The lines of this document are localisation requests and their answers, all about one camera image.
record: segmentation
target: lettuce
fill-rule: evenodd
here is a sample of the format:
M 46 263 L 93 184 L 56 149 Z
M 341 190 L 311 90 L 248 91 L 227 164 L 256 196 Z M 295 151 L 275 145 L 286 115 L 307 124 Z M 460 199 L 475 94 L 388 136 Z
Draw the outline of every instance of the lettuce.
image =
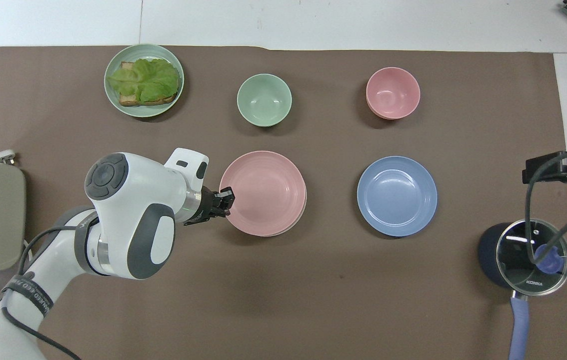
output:
M 138 59 L 132 64 L 132 70 L 119 68 L 107 80 L 119 94 L 134 94 L 142 103 L 169 98 L 179 86 L 177 71 L 164 59 Z

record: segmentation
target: pink bowl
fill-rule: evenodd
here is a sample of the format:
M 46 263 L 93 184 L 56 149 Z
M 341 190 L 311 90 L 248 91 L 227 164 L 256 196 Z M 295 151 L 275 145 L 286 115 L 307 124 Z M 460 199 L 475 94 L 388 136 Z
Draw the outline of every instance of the pink bowl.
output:
M 219 187 L 232 187 L 236 196 L 228 221 L 258 237 L 286 232 L 306 207 L 306 183 L 299 169 L 272 151 L 253 151 L 238 157 L 224 172 Z
M 373 73 L 365 88 L 368 107 L 378 117 L 401 119 L 415 111 L 421 98 L 417 80 L 398 67 L 385 67 Z

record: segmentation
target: brown mat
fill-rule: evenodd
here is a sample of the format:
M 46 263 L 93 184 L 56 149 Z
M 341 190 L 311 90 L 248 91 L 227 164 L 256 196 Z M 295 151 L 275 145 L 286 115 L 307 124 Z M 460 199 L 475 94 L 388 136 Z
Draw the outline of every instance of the brown mat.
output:
M 482 232 L 524 215 L 524 161 L 565 147 L 551 54 L 269 51 L 169 47 L 185 69 L 183 96 L 139 121 L 108 102 L 103 75 L 122 47 L 0 48 L 0 150 L 27 174 L 27 236 L 89 205 L 90 166 L 115 151 L 164 162 L 174 148 L 210 157 L 218 186 L 240 155 L 291 159 L 308 188 L 285 234 L 243 234 L 224 219 L 179 227 L 171 259 L 149 280 L 80 276 L 41 331 L 86 360 L 505 359 L 510 292 L 480 270 Z M 421 103 L 382 120 L 364 89 L 385 66 L 409 70 Z M 284 79 L 293 94 L 279 125 L 250 125 L 236 107 L 243 80 Z M 373 161 L 403 155 L 439 191 L 432 222 L 392 239 L 355 199 Z M 567 221 L 567 185 L 540 184 L 533 216 Z M 567 283 L 530 299 L 528 359 L 567 359 Z M 42 346 L 51 359 L 66 359 Z

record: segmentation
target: black cable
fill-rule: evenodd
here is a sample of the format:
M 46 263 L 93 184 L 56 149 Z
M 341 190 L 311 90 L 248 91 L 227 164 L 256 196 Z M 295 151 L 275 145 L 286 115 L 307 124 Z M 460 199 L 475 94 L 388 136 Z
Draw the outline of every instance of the black cable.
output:
M 34 335 L 34 337 L 36 337 L 37 339 L 39 339 L 43 342 L 46 342 L 46 344 L 50 344 L 51 346 L 59 349 L 60 351 L 62 351 L 62 353 L 68 355 L 69 357 L 73 358 L 74 360 L 82 360 L 82 358 L 77 356 L 75 353 L 70 351 L 67 347 L 63 346 L 59 342 L 51 339 L 50 337 L 47 337 L 46 335 L 44 335 L 43 333 L 41 333 L 39 331 L 32 330 L 32 328 L 30 328 L 29 326 L 26 326 L 21 321 L 19 321 L 18 319 L 15 319 L 10 314 L 10 312 L 8 312 L 8 309 L 5 306 L 1 308 L 1 312 L 3 313 L 5 319 L 7 319 L 7 321 L 10 322 L 10 324 L 13 324 L 14 326 L 18 327 L 19 329 L 25 331 L 26 333 L 28 333 L 30 335 Z
M 533 186 L 537 181 L 539 181 L 539 178 L 542 177 L 542 174 L 548 168 L 550 168 L 555 163 L 560 162 L 564 159 L 567 159 L 567 152 L 562 153 L 561 155 L 553 157 L 550 160 L 544 162 L 544 164 L 542 164 L 542 166 L 539 166 L 537 171 L 534 172 L 534 174 L 530 178 L 530 182 L 528 182 L 528 191 L 526 191 L 525 194 L 525 238 L 528 240 L 526 244 L 526 247 L 528 248 L 528 259 L 530 260 L 531 263 L 535 265 L 541 262 L 541 260 L 543 260 L 544 258 L 539 257 L 538 259 L 535 259 L 535 251 L 533 250 L 533 242 L 532 242 L 533 235 L 530 225 L 530 201 L 533 196 Z
M 28 257 L 28 252 L 39 241 L 39 239 L 44 237 L 44 235 L 48 235 L 48 234 L 53 233 L 55 231 L 75 230 L 75 228 L 76 227 L 74 227 L 74 226 L 55 226 L 55 227 L 51 227 L 48 230 L 42 231 L 39 234 L 37 234 L 37 236 L 35 236 L 30 241 L 30 243 L 28 243 L 28 246 L 25 247 L 25 250 L 21 254 L 21 259 L 19 259 L 19 269 L 18 269 L 17 273 L 19 275 L 24 275 L 24 266 L 26 264 L 26 258 Z
M 32 247 L 41 238 L 43 238 L 45 235 L 53 233 L 55 231 L 75 230 L 75 229 L 76 229 L 75 226 L 55 226 L 55 227 L 48 228 L 48 230 L 42 231 L 41 233 L 37 234 L 37 236 L 35 236 L 30 241 L 30 243 L 28 243 L 28 245 L 25 247 L 25 250 L 23 250 L 23 253 L 21 254 L 21 258 L 19 259 L 19 268 L 18 268 L 17 273 L 19 275 L 24 275 L 24 272 L 25 272 L 24 268 L 25 268 L 25 264 L 26 264 L 26 258 L 28 257 L 28 252 L 30 251 L 30 249 L 32 249 Z M 74 360 L 82 360 L 79 356 L 77 356 L 75 353 L 70 351 L 67 347 L 63 346 L 62 344 L 59 344 L 59 342 L 56 342 L 55 340 L 51 339 L 50 337 L 47 337 L 43 333 L 41 333 L 37 330 L 34 330 L 34 329 L 30 328 L 29 326 L 23 324 L 21 321 L 19 321 L 18 319 L 16 319 L 14 316 L 12 316 L 10 314 L 7 307 L 5 307 L 5 306 L 2 307 L 1 312 L 3 313 L 5 319 L 7 319 L 7 321 L 10 322 L 10 324 L 13 324 L 17 328 L 25 331 L 26 333 L 28 333 L 30 335 L 33 335 L 34 337 L 41 340 L 42 342 L 46 342 L 46 344 L 49 344 L 50 346 L 57 348 L 57 350 L 68 355 L 69 357 L 73 358 Z
M 553 249 L 553 246 L 555 246 L 560 241 L 565 233 L 567 233 L 567 223 L 546 243 L 546 248 L 543 249 L 543 251 L 537 257 L 538 263 L 542 262 L 542 260 L 546 258 L 548 253 Z

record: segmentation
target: bread slice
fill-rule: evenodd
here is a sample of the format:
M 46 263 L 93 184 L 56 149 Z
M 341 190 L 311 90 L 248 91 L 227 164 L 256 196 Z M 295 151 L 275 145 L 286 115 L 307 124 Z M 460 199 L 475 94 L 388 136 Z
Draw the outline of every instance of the bread slice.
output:
M 122 69 L 132 69 L 133 64 L 134 63 L 132 63 L 130 61 L 122 61 L 121 62 L 121 68 Z M 137 96 L 135 94 L 126 95 L 126 96 L 119 94 L 119 104 L 121 104 L 124 107 L 137 107 L 139 105 L 143 105 L 144 107 L 151 107 L 152 105 L 162 105 L 162 104 L 172 103 L 173 100 L 175 100 L 176 96 L 177 96 L 177 93 L 174 93 L 172 96 L 160 98 L 159 100 L 140 102 L 140 101 L 137 101 Z

